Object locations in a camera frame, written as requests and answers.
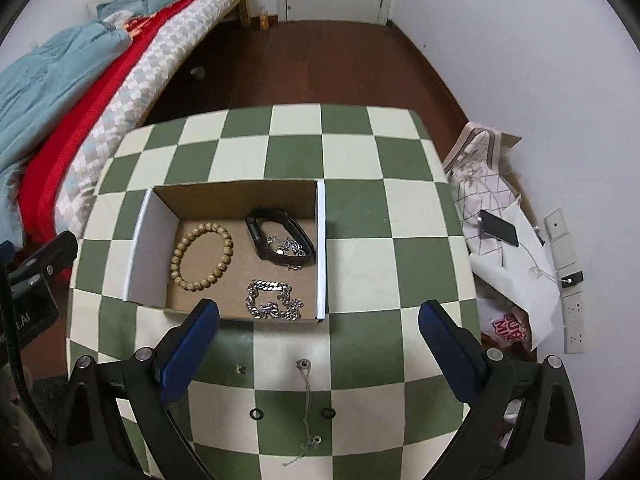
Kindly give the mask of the black fitness band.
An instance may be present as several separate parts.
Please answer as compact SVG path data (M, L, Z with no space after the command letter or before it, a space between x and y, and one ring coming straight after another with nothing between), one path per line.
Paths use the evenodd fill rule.
M286 235L268 234L265 223L273 223L285 230ZM262 260L276 266L300 269L316 260L316 250L302 226L285 210L258 208L245 217L248 235L255 252Z

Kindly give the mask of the red white snack bag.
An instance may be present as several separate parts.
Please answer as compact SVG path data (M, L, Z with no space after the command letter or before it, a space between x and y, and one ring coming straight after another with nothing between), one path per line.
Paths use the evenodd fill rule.
M529 329L512 312L482 318L480 334L486 344L503 351L530 350Z

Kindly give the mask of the white paper bag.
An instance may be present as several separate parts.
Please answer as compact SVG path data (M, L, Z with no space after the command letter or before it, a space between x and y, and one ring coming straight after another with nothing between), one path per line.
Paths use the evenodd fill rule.
M484 235L471 238L471 269L527 314L530 348L536 349L552 333L551 319L560 302L560 285L520 204L507 206L498 219L514 226L518 247Z

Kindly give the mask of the red bed sheet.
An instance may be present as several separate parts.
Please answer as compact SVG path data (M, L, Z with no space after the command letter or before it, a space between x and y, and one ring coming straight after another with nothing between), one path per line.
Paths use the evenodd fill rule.
M21 237L28 244L43 244L55 237L54 205L58 190L81 144L103 115L126 77L148 50L167 21L196 0L177 0L147 18L133 18L122 29L130 46L101 70L62 113L54 118L46 138L18 175L17 207Z

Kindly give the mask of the white cardboard box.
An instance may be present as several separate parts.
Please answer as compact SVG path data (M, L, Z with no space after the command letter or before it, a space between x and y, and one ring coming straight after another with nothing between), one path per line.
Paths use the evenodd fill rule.
M258 208L288 212L314 244L314 263L293 269L259 258L245 224ZM239 180L149 188L134 222L122 298L181 313L210 299L232 321L323 321L326 184Z

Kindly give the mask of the black smartphone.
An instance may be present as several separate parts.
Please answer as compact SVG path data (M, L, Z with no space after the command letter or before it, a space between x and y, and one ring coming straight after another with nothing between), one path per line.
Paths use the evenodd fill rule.
M480 234L484 237L500 240L500 242L513 247L518 247L520 244L514 224L503 220L503 218L481 209L477 214L477 222L480 226Z

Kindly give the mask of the black charger plug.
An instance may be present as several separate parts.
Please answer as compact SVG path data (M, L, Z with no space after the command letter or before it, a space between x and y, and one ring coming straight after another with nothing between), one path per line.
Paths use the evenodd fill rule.
M582 271L576 271L573 273L566 274L559 278L560 285L562 289L568 289L579 284L582 284L584 281L584 274Z

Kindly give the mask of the beige patterned tote bag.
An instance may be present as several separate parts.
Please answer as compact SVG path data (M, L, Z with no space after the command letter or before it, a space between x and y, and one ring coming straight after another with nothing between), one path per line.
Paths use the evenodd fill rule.
M519 136L468 122L446 156L445 176L467 240L480 235L481 210L501 218L520 196L506 180L506 156L520 141Z

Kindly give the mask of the light blue blanket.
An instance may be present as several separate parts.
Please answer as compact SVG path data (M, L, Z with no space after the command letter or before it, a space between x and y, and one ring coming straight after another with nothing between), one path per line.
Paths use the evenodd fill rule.
M177 0L102 0L96 16L58 32L1 73L1 237L18 249L18 175L54 118L115 61L130 40L122 29Z

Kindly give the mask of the checkered grey white mattress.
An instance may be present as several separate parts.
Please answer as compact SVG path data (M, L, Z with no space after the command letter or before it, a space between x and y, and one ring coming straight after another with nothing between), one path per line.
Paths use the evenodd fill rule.
M66 162L54 186L53 232L80 235L107 161L126 134L139 128L171 77L205 36L246 0L194 0L161 24Z

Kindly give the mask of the white wall socket strip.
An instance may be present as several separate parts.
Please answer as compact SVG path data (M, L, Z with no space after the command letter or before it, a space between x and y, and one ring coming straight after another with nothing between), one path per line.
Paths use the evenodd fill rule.
M544 228L548 235L555 277L560 289L564 353L579 354L584 352L586 342L586 304L582 296L585 275L578 266L572 233L560 208L556 208L544 218Z

